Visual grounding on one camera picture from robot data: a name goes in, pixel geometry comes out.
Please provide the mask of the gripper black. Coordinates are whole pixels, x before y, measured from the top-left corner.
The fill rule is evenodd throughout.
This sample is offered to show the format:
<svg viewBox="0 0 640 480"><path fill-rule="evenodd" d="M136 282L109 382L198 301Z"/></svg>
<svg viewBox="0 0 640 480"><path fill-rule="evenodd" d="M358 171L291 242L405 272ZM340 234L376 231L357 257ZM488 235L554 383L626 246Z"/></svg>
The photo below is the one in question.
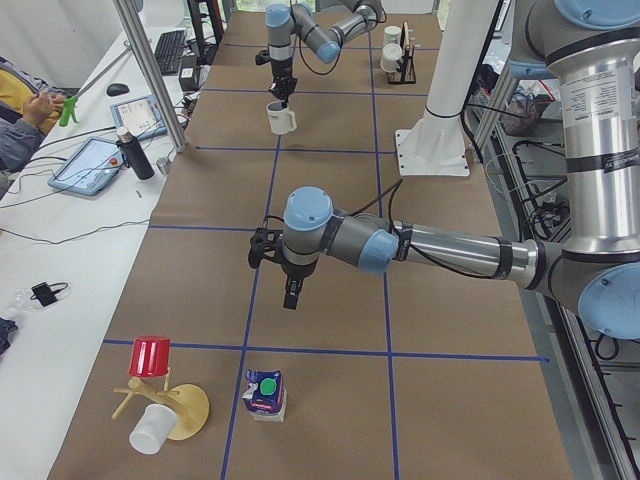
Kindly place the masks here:
<svg viewBox="0 0 640 480"><path fill-rule="evenodd" d="M299 254L288 248L283 248L282 256L281 267L287 275L283 307L295 310L303 289L303 280L315 271L318 253Z"/></svg>
<svg viewBox="0 0 640 480"><path fill-rule="evenodd" d="M277 100L282 101L283 106L287 106L298 83L298 79L293 76L293 59L271 59L270 64L273 82L269 87L269 92Z"/></svg>

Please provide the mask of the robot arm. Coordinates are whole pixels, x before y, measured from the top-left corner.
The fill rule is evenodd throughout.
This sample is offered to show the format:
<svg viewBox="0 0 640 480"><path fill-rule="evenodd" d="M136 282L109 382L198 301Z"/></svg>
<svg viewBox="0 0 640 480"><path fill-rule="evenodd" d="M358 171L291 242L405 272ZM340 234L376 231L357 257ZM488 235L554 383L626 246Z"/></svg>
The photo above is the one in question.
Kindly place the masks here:
<svg viewBox="0 0 640 480"><path fill-rule="evenodd" d="M350 17L321 27L307 7L268 7L267 53L276 98L293 93L293 40L324 63L382 22L381 1L341 1ZM401 178L472 178L462 121L485 33L498 1L454 1L424 112L398 130ZM284 308L295 309L320 254L375 275L392 260L432 264L469 278L512 281L548 296L592 329L639 339L639 137L633 61L639 53L639 1L516 1L507 66L516 79L560 84L571 232L568 240L512 242L392 221L369 206L334 207L322 189L287 198L275 257L287 275Z"/></svg>
<svg viewBox="0 0 640 480"><path fill-rule="evenodd" d="M357 36L372 31L386 18L379 1L345 1L351 16L323 28L306 4L271 4L265 10L267 48L256 54L255 63L269 64L273 75L270 93L283 105L294 93L292 38L305 44L325 64L339 58L342 47Z"/></svg>

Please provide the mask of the person hand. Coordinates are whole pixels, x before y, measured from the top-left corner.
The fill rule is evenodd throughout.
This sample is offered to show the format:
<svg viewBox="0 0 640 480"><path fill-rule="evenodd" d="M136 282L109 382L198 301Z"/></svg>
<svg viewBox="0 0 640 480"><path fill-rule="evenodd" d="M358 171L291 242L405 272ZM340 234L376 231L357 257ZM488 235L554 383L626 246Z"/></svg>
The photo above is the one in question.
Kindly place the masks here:
<svg viewBox="0 0 640 480"><path fill-rule="evenodd" d="M56 93L41 91L29 97L23 104L23 119L38 129L53 112L60 113L64 108L65 97Z"/></svg>

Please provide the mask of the person forearm grey sleeve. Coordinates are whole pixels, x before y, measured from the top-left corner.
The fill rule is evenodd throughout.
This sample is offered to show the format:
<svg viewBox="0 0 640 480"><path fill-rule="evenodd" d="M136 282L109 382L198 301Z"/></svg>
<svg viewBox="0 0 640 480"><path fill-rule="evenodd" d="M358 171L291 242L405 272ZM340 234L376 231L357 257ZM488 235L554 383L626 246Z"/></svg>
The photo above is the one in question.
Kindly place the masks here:
<svg viewBox="0 0 640 480"><path fill-rule="evenodd" d="M15 123L1 120L1 170L19 172L32 158L45 134L23 119Z"/></svg>

